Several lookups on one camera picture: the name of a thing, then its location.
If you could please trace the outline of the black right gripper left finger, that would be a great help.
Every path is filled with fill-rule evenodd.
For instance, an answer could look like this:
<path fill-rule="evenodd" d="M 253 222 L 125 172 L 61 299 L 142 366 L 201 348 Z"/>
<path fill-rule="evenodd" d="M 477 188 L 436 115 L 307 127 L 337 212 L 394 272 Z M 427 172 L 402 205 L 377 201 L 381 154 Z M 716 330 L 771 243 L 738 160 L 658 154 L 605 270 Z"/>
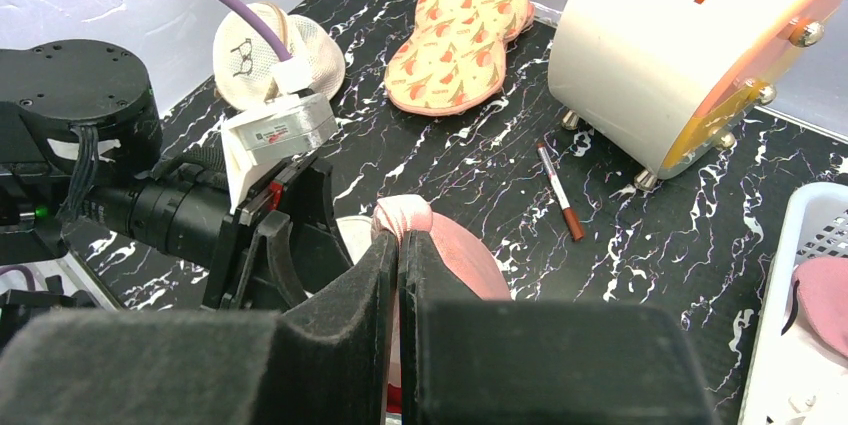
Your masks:
<path fill-rule="evenodd" d="M 380 424 L 398 244 L 284 312 L 49 312 L 1 356 L 5 424 Z"/>

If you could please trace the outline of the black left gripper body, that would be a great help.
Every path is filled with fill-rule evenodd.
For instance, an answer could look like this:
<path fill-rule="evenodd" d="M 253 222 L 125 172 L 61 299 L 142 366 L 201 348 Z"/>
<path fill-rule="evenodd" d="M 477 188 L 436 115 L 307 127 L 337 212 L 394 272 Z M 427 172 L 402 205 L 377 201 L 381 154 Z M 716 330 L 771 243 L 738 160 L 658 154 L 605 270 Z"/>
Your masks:
<path fill-rule="evenodd" d="M 153 178 L 93 188 L 86 216 L 205 268 L 209 310 L 286 311 L 352 266 L 333 210 L 332 166 L 316 152 L 272 166 L 232 207 L 222 152 L 195 149 Z"/>

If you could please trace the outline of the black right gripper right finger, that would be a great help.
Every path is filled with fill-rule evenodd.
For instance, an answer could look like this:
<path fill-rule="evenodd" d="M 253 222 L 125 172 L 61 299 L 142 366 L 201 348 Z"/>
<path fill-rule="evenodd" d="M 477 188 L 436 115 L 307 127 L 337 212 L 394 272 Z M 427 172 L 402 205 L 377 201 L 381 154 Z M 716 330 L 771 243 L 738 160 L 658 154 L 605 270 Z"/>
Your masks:
<path fill-rule="evenodd" d="M 647 305 L 514 301 L 523 338 L 502 423 L 714 424 L 692 346 Z"/>

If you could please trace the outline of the white mesh laundry bag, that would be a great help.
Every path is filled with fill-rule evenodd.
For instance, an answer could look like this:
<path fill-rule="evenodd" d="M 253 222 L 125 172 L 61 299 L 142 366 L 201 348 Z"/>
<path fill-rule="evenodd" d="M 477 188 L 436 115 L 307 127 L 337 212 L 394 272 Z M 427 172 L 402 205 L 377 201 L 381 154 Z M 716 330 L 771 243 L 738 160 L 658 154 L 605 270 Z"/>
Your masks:
<path fill-rule="evenodd" d="M 372 218 L 362 215 L 338 217 L 336 224 L 351 263 L 356 265 L 372 244 Z"/>

